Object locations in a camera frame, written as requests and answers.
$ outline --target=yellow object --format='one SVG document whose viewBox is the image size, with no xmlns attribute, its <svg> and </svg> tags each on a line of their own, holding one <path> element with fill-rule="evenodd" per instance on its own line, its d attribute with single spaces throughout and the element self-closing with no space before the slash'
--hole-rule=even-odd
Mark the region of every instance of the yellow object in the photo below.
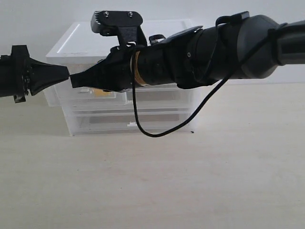
<svg viewBox="0 0 305 229">
<path fill-rule="evenodd" d="M 109 96 L 111 92 L 105 92 L 101 89 L 94 89 L 93 93 L 96 97 L 104 97 L 104 96 Z"/>
</svg>

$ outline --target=black bracket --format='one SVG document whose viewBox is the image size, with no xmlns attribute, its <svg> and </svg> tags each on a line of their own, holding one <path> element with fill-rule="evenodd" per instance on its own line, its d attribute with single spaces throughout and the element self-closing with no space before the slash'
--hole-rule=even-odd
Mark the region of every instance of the black bracket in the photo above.
<svg viewBox="0 0 305 229">
<path fill-rule="evenodd" d="M 102 36 L 117 36 L 120 49 L 132 43 L 147 46 L 141 29 L 142 16 L 134 11 L 96 11 L 91 20 L 91 29 Z"/>
</svg>

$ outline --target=robotic arm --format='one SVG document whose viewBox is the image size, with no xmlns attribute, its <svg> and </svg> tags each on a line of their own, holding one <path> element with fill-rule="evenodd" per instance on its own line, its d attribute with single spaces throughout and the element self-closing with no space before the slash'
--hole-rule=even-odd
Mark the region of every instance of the robotic arm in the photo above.
<svg viewBox="0 0 305 229">
<path fill-rule="evenodd" d="M 305 63 L 305 21 L 280 25 L 266 16 L 250 17 L 243 12 L 218 18 L 212 28 L 196 26 L 168 38 L 151 36 L 150 45 L 141 30 L 142 22 L 137 12 L 96 11 L 92 31 L 117 36 L 119 45 L 111 48 L 106 59 L 74 75 L 69 75 L 66 67 L 31 59 L 26 46 L 13 46 L 11 56 L 0 59 L 0 97 L 13 95 L 15 102 L 24 102 L 28 91 L 35 95 L 69 77 L 73 88 L 114 92 L 168 83 L 192 89 L 221 80 L 195 116 L 229 79 L 263 79 L 278 66 Z M 142 131 L 135 92 L 133 95 Z"/>
</svg>

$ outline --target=table surface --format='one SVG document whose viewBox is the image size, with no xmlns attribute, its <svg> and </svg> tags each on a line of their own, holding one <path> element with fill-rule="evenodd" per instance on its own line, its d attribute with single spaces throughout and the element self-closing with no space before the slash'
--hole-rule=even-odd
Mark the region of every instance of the table surface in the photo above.
<svg viewBox="0 0 305 229">
<path fill-rule="evenodd" d="M 226 86 L 160 139 L 70 137 L 43 94 L 1 99 L 0 227 L 302 229 L 304 88 Z"/>
</svg>

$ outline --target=plastic drawer unit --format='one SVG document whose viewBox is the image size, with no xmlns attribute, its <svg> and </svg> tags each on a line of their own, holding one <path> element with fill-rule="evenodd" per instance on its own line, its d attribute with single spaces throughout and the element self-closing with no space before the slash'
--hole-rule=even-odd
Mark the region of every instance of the plastic drawer unit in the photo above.
<svg viewBox="0 0 305 229">
<path fill-rule="evenodd" d="M 146 21 L 148 37 L 162 33 L 170 36 L 191 27 L 190 20 Z M 91 31 L 90 22 L 76 22 L 47 55 L 47 61 L 65 65 L 70 73 L 88 69 L 104 59 L 116 37 L 102 37 Z M 106 93 L 92 88 L 73 89 L 70 81 L 45 91 L 50 106 L 61 106 L 71 135 L 138 132 L 132 92 Z M 188 118 L 199 104 L 198 89 L 181 90 L 175 84 L 137 89 L 137 105 L 142 126 L 153 133 L 174 127 Z M 194 131 L 195 121 L 181 131 Z"/>
</svg>

